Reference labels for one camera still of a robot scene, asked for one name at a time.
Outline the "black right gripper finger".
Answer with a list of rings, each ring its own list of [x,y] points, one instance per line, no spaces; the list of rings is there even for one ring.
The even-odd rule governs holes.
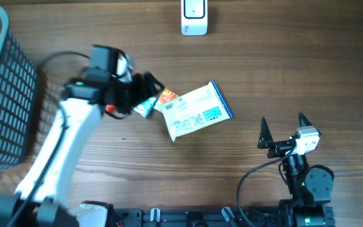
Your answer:
[[[310,123],[310,121],[306,118],[306,116],[302,112],[299,112],[298,118],[299,118],[300,127],[312,126],[312,123]]]
[[[274,140],[271,135],[270,129],[268,127],[267,121],[265,117],[261,119],[261,127],[260,127],[260,135],[258,139],[257,148],[258,149],[267,149],[271,148],[274,145]]]

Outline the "orange tissue pack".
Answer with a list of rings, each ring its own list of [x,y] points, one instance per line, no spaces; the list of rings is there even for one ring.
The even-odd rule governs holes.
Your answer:
[[[162,112],[162,110],[161,110],[161,105],[162,104],[168,103],[168,102],[170,102],[170,101],[172,101],[172,100],[174,100],[175,98],[178,98],[178,97],[179,97],[179,95],[177,95],[173,91],[165,88],[163,90],[163,92],[160,94],[157,102],[155,103],[154,109],[159,111],[159,112]]]

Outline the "teal tissue pack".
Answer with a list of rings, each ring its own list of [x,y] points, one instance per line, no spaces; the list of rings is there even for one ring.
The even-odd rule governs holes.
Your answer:
[[[151,110],[155,106],[157,100],[158,99],[155,96],[152,96],[135,106],[133,110],[139,113],[142,117],[146,118],[151,113]]]

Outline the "red snack packet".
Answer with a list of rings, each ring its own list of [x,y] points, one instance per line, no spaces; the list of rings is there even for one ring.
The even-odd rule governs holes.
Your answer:
[[[106,105],[105,110],[107,112],[110,112],[111,114],[115,112],[115,106],[114,105]]]

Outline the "cream snack bag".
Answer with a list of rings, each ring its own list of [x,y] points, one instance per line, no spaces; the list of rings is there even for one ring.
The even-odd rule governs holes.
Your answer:
[[[234,117],[218,83],[207,85],[161,104],[171,140]]]

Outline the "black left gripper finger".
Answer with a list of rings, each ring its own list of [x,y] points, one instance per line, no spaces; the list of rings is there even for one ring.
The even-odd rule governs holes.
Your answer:
[[[163,83],[158,81],[150,72],[144,73],[143,78],[148,97],[157,96],[165,89]]]
[[[146,77],[141,73],[136,73],[132,77],[133,86],[134,86],[134,101],[133,106],[137,106],[140,103],[144,102],[150,97],[149,92],[147,91],[147,83]]]

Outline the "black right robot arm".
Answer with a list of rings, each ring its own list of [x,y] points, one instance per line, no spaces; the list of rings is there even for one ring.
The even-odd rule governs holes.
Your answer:
[[[268,158],[280,158],[290,199],[281,200],[276,218],[277,226],[335,226],[331,202],[333,180],[331,169],[323,165],[309,165],[306,154],[317,149],[321,132],[303,113],[299,113],[299,127],[285,141],[274,141],[265,118],[257,148],[268,149]]]

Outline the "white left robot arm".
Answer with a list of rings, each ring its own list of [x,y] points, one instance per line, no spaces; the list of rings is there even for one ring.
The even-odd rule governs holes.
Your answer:
[[[84,78],[63,87],[50,132],[14,195],[0,196],[0,226],[118,226],[112,204],[85,201],[66,209],[81,152],[104,115],[122,120],[164,90],[150,72],[135,72],[124,51],[94,45]]]

